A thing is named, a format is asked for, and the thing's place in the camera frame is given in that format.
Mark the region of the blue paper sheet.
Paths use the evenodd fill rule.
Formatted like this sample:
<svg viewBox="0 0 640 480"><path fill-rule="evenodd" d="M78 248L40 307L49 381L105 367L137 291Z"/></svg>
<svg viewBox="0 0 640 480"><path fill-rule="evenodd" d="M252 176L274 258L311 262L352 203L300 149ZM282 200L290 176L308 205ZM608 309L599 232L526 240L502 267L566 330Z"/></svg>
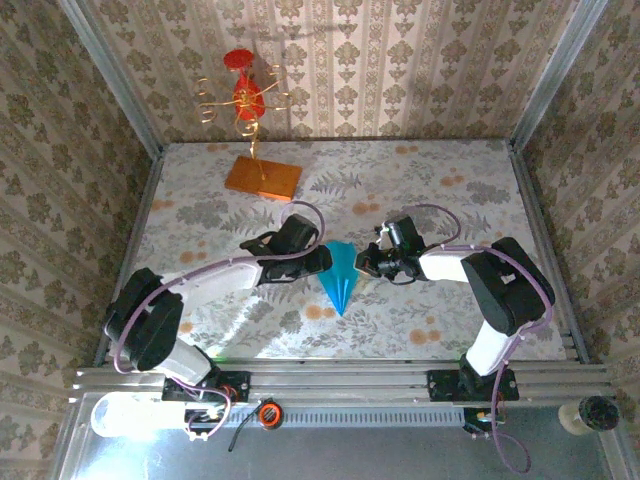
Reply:
<svg viewBox="0 0 640 480"><path fill-rule="evenodd" d="M332 266L317 275L336 312L343 316L360 272L355 268L357 257L353 243L330 241L326 247L331 254Z"/></svg>

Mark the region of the floral table cloth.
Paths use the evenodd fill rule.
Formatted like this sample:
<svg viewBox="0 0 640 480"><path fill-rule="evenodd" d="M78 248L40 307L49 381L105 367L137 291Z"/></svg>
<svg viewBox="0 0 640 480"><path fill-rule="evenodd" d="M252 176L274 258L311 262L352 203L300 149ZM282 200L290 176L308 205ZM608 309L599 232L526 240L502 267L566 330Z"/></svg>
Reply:
<svg viewBox="0 0 640 480"><path fill-rule="evenodd" d="M282 202L225 187L246 152L243 143L169 146L135 268L190 271L236 257L243 241L278 227ZM511 236L536 251L503 141L265 142L258 152L301 167L296 212L324 219L327 240L364 249L378 225L407 212L429 244L489 245ZM308 277L217 298L188 313L179 331L225 358L455 360L482 320L461 282L406 286L364 275L338 313Z"/></svg>

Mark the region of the red glass vase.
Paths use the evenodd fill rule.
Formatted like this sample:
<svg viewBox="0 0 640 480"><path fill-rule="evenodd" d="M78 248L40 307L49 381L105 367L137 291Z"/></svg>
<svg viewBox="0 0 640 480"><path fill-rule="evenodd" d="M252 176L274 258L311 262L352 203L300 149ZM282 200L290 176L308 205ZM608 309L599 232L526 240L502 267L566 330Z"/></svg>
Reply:
<svg viewBox="0 0 640 480"><path fill-rule="evenodd" d="M227 69L238 74L233 101L237 117L245 122L258 120L266 110L261 90L251 78L253 60L254 54L247 49L231 50L223 58Z"/></svg>

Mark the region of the small connector board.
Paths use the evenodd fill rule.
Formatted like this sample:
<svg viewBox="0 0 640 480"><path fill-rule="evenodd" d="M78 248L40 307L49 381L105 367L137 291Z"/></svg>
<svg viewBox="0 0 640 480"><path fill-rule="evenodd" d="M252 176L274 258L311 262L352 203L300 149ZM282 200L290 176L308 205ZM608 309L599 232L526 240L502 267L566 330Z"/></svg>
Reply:
<svg viewBox="0 0 640 480"><path fill-rule="evenodd" d="M490 409L465 407L463 415L465 432L473 438L490 439L492 437L493 416Z"/></svg>
<svg viewBox="0 0 640 480"><path fill-rule="evenodd" d="M225 407L187 409L184 431L190 441L207 441L225 424L227 418L228 410Z"/></svg>

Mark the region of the grey metal shelf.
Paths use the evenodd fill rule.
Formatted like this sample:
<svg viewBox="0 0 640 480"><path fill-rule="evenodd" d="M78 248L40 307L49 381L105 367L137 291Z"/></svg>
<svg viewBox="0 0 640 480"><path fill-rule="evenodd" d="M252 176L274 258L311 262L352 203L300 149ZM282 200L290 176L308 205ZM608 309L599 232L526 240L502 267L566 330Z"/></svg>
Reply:
<svg viewBox="0 0 640 480"><path fill-rule="evenodd" d="M47 480L640 480L640 463L618 428L601 435L566 432L553 408L511 409L502 442L460 427L280 428L220 430L190 441L181 430L151 438L103 438L90 426L97 398L74 406Z"/></svg>

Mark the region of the white cylinder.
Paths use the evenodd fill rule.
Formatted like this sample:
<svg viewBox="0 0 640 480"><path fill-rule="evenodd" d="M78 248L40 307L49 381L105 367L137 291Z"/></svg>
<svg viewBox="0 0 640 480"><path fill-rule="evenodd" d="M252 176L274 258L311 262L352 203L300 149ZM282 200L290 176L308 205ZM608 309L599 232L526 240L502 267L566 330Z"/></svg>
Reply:
<svg viewBox="0 0 640 480"><path fill-rule="evenodd" d="M93 407L91 427L103 438L151 438L160 430L182 430L185 404L151 392L111 392Z"/></svg>

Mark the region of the white spool with black cap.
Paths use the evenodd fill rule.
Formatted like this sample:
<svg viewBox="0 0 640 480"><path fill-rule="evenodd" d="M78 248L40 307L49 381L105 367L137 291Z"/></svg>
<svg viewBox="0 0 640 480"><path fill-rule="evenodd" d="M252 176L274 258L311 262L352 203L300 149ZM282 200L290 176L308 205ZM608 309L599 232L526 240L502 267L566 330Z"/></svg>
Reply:
<svg viewBox="0 0 640 480"><path fill-rule="evenodd" d="M567 432L581 436L613 430L619 424L620 410L612 399L596 395L560 406L558 419Z"/></svg>

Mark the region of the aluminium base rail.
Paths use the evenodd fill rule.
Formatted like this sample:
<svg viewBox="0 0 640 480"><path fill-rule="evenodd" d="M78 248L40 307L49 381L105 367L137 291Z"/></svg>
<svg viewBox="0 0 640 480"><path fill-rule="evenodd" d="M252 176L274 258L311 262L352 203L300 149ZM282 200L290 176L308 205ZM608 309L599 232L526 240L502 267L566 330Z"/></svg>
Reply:
<svg viewBox="0 0 640 480"><path fill-rule="evenodd" d="M429 388L435 384L428 373L454 366L448 361L255 360L221 368L250 373L251 402L272 397L289 406L422 406L430 401ZM614 394L602 365L513 361L509 368L520 406L553 406Z"/></svg>

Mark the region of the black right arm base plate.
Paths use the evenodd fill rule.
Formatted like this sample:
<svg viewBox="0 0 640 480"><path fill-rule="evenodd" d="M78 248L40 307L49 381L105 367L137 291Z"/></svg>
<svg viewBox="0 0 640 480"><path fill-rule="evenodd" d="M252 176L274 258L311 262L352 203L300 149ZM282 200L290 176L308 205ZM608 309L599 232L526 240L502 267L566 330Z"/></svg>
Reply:
<svg viewBox="0 0 640 480"><path fill-rule="evenodd" d="M429 398L434 402L488 402L492 398L497 374L479 376L470 369L430 370L427 372ZM498 399L520 399L515 374L506 369L499 381Z"/></svg>

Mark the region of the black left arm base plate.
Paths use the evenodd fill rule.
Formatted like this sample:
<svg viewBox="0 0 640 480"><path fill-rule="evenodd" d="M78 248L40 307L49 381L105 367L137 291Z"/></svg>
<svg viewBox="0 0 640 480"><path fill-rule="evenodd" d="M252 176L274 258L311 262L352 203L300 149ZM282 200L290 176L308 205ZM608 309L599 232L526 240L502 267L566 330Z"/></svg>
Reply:
<svg viewBox="0 0 640 480"><path fill-rule="evenodd" d="M173 379L166 378L162 389L163 401L223 403L224 398L211 389L224 392L232 403L247 402L251 386L251 374L247 371L217 370L195 384L196 389L185 390Z"/></svg>

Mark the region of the aluminium side rail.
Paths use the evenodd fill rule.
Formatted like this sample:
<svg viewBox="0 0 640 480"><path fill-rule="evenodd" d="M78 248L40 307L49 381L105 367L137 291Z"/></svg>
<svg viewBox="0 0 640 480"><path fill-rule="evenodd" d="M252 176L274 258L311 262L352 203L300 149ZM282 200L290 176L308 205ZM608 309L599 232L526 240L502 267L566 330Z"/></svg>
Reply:
<svg viewBox="0 0 640 480"><path fill-rule="evenodd" d="M555 292L555 322L558 324L562 335L571 340L565 347L567 357L570 358L570 354L573 354L575 360L583 364L589 364L591 359L581 334L568 289L562 277L551 237L544 221L541 204L536 195L534 182L522 155L517 152L510 143L507 143L507 147L534 243L538 251L541 271L545 274Z"/></svg>
<svg viewBox="0 0 640 480"><path fill-rule="evenodd" d="M133 271L136 255L138 253L147 218L151 210L155 191L160 181L163 164L164 152L161 152L160 155L151 163L151 169L145 183L136 218L127 243L124 259L122 261L116 280L115 288L112 295L113 301L117 299L121 289L124 287Z"/></svg>

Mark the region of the aluminium corner post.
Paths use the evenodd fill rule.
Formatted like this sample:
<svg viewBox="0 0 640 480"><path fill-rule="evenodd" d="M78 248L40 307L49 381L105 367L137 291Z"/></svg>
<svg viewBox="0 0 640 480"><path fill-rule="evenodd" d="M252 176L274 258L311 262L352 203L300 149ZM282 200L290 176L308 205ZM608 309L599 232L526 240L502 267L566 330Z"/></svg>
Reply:
<svg viewBox="0 0 640 480"><path fill-rule="evenodd" d="M163 153L163 141L134 92L122 61L117 58L98 20L90 12L88 0L59 0L59 3L149 158L156 163Z"/></svg>
<svg viewBox="0 0 640 480"><path fill-rule="evenodd" d="M609 0L579 0L510 138L522 151L544 117Z"/></svg>

